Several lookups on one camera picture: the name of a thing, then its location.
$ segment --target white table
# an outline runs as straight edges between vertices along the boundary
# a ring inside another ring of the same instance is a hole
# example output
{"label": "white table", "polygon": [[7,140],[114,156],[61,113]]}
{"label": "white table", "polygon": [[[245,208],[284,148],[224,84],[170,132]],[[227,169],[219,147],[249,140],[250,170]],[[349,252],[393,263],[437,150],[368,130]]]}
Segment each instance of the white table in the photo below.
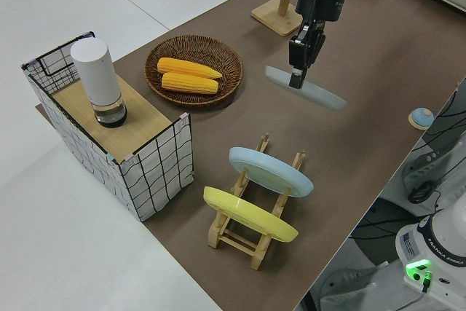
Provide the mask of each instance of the white table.
{"label": "white table", "polygon": [[94,31],[113,60],[226,0],[0,0],[5,310],[218,310],[34,108],[22,63]]}

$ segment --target corn cob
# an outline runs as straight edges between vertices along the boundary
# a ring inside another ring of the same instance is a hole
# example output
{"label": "corn cob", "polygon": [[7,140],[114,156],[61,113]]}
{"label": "corn cob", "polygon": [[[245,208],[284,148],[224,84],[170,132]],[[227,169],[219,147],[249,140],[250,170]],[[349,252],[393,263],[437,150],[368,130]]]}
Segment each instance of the corn cob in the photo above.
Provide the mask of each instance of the corn cob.
{"label": "corn cob", "polygon": [[177,58],[160,58],[157,63],[157,70],[162,74],[176,72],[210,79],[221,78],[221,73],[211,67]]}
{"label": "corn cob", "polygon": [[218,91],[218,82],[201,76],[167,72],[162,76],[162,87],[172,91],[213,95]]}

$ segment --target grid-patterned storage box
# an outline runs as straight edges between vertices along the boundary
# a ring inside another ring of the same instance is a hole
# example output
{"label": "grid-patterned storage box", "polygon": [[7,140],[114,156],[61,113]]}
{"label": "grid-patterned storage box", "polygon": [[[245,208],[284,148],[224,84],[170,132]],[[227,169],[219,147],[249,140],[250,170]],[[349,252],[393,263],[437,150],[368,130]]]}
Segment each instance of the grid-patterned storage box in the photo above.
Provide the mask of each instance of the grid-patterned storage box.
{"label": "grid-patterned storage box", "polygon": [[70,56],[83,34],[23,65],[49,120],[67,147],[140,221],[164,208],[193,180],[191,118],[180,116],[145,144],[117,161],[54,98],[79,79]]}

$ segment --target wooden block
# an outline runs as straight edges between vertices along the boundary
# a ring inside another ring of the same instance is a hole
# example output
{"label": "wooden block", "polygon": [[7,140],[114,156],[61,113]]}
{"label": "wooden block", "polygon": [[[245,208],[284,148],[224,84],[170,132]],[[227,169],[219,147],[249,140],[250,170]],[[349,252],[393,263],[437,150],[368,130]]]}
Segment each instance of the wooden block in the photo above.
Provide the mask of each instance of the wooden block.
{"label": "wooden block", "polygon": [[139,149],[147,141],[171,125],[170,120],[118,77],[128,116],[121,127],[100,125],[81,81],[76,81],[53,94],[54,99],[108,152],[117,162]]}
{"label": "wooden block", "polygon": [[299,28],[302,16],[294,11],[294,6],[288,4],[288,11],[282,16],[278,13],[281,0],[271,0],[255,8],[251,15],[281,36],[287,36]]}

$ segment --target green light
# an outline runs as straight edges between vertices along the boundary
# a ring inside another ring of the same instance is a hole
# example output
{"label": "green light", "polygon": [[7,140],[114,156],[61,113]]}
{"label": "green light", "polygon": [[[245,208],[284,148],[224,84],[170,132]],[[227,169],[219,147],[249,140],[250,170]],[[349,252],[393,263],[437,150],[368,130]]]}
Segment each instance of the green light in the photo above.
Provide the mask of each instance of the green light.
{"label": "green light", "polygon": [[[414,274],[419,274],[422,270],[426,269],[430,265],[430,260],[422,259],[419,261],[411,262],[406,265],[406,274],[411,278],[414,278]],[[430,279],[430,272],[425,271],[424,278]]]}

